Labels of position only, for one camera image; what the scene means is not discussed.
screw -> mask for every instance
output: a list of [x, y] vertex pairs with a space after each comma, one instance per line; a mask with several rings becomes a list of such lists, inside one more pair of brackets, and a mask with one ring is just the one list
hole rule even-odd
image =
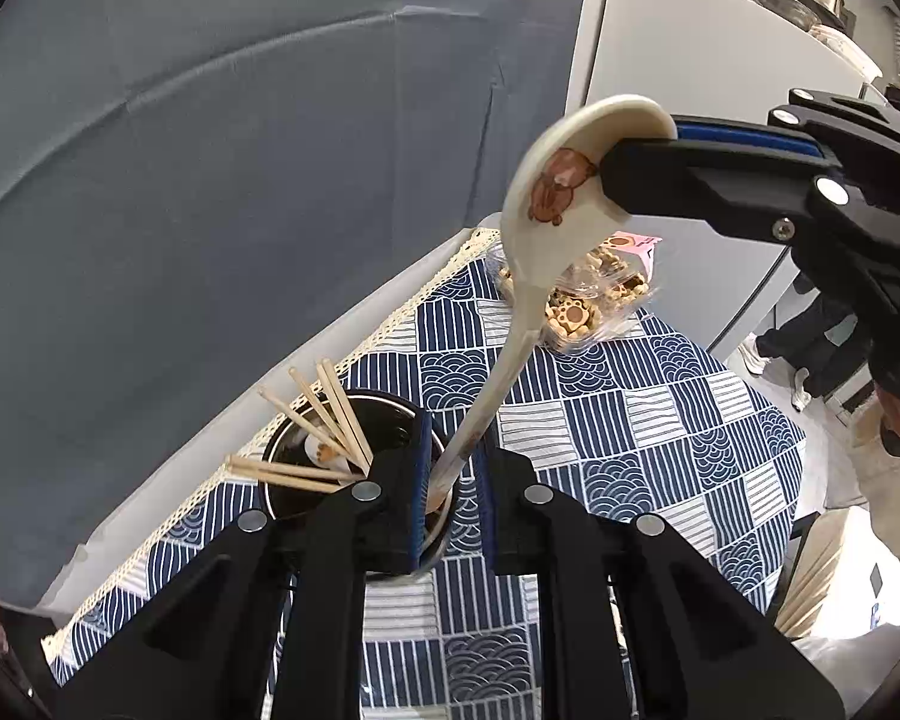
[[260, 509], [247, 509], [237, 517], [237, 527], [244, 533], [256, 533], [266, 526], [266, 514]]
[[523, 497], [530, 503], [544, 504], [554, 499], [554, 492], [544, 485], [530, 485], [523, 491]]
[[817, 178], [817, 191], [826, 197], [834, 205], [847, 205], [850, 202], [850, 195], [847, 190], [832, 178], [821, 175]]
[[773, 223], [770, 232], [773, 233], [773, 237], [778, 241], [789, 241], [797, 234], [797, 225], [792, 223], [789, 218], [779, 218]]
[[636, 529], [644, 536], [659, 536], [666, 526], [656, 514], [640, 514], [636, 518]]
[[350, 488], [350, 494], [358, 501], [375, 501], [380, 497], [381, 492], [380, 485], [370, 481], [357, 482]]
[[778, 122], [783, 122], [783, 124], [799, 124], [800, 119], [794, 116], [790, 111], [781, 111], [775, 110], [773, 111], [773, 117], [778, 120]]

blue and white patterned tablecloth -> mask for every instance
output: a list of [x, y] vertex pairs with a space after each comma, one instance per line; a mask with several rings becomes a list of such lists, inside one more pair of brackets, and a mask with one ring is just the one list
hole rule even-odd
[[[452, 434], [487, 379], [508, 323], [509, 310], [477, 260], [352, 365], [346, 386], [421, 403]], [[680, 333], [641, 312], [624, 337], [581, 356], [536, 348], [497, 419], [501, 443], [530, 457], [541, 482], [604, 517], [660, 512], [765, 610], [796, 507], [804, 436]], [[487, 572], [469, 467], [460, 495], [437, 568], [405, 586], [367, 589], [364, 717], [516, 720], [538, 712], [536, 579]], [[237, 481], [200, 501], [74, 625], [50, 664], [58, 681], [256, 505], [255, 485]], [[274, 673], [282, 644], [281, 630]]]

gray backdrop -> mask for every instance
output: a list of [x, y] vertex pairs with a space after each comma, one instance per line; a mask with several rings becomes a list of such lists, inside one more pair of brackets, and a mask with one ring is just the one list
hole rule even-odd
[[34, 604], [271, 365], [500, 207], [580, 5], [7, 1], [0, 600]]

white spoon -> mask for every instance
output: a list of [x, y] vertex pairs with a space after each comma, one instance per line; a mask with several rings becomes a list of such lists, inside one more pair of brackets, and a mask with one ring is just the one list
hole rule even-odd
[[617, 95], [561, 119], [527, 151], [506, 191], [500, 223], [514, 278], [511, 327], [487, 382], [431, 471], [428, 512], [446, 498], [533, 353], [557, 276], [626, 225], [629, 214], [602, 191], [600, 160], [624, 138], [676, 137], [674, 120], [653, 100]]

cartoon print on spoon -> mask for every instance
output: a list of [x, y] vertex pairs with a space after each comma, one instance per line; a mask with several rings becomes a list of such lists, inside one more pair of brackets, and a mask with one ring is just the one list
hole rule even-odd
[[563, 221], [563, 212], [573, 202], [573, 190], [597, 175], [597, 166], [573, 148], [558, 148], [543, 166], [543, 171], [530, 193], [530, 218], [552, 221], [554, 227]]

